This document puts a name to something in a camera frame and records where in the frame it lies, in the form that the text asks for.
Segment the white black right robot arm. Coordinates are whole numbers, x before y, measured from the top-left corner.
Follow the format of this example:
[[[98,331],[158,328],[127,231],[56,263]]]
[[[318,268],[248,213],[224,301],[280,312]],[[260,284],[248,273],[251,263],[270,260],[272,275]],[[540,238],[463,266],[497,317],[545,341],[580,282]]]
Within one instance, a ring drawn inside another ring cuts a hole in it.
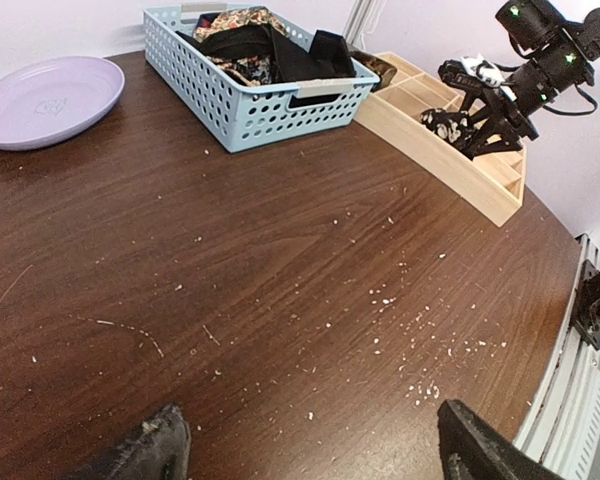
[[[504,67],[477,55],[445,63],[438,70],[446,85],[464,92],[459,111],[469,135],[452,145],[470,159],[519,151],[522,139],[537,139],[531,116],[539,110],[582,117],[598,109],[582,86],[595,85],[600,8],[574,22],[549,1],[508,1],[496,19],[524,60],[521,65]]]

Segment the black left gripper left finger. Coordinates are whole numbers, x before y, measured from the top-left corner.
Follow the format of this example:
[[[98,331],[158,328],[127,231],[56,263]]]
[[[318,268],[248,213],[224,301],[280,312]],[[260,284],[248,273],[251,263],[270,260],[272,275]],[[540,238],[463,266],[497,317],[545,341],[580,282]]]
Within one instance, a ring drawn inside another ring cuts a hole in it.
[[[167,403],[120,443],[69,473],[70,479],[188,479],[191,430]]]

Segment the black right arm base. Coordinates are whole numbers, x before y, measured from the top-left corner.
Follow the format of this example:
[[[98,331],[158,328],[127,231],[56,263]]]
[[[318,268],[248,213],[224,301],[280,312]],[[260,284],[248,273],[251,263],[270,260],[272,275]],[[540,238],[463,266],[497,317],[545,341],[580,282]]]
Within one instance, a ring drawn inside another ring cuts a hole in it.
[[[600,270],[591,260],[581,264],[570,325],[588,345],[600,350]]]

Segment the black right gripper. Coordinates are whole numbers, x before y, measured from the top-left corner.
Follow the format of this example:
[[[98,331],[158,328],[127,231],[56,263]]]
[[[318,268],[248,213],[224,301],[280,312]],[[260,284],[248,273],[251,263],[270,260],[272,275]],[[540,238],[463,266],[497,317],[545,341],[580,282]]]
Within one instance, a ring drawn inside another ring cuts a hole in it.
[[[473,134],[458,150],[467,158],[501,152],[520,151],[522,139],[534,141],[539,137],[529,116],[543,108],[562,116],[585,116],[596,111],[596,100],[580,88],[594,85],[594,69],[579,47],[544,47],[530,55],[505,81],[515,99],[507,94],[484,89],[480,95],[467,93],[461,111],[481,100],[484,105],[469,115]],[[574,86],[590,103],[585,111],[562,111],[549,107],[555,98]]]

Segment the black skull pattern tie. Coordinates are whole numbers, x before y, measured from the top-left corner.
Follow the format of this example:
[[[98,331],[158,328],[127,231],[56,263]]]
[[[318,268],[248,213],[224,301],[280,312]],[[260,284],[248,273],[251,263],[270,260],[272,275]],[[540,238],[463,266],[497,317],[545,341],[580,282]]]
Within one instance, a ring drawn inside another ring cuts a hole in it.
[[[431,133],[457,150],[468,147],[476,133],[476,128],[466,110],[447,111],[431,108],[421,113],[420,122]]]

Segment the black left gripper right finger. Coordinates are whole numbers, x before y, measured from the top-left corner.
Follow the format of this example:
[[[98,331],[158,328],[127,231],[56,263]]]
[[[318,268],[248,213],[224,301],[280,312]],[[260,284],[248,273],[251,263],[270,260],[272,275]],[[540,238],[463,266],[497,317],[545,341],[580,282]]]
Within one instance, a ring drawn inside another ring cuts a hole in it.
[[[518,450],[462,401],[445,400],[437,415],[446,480],[561,480]]]

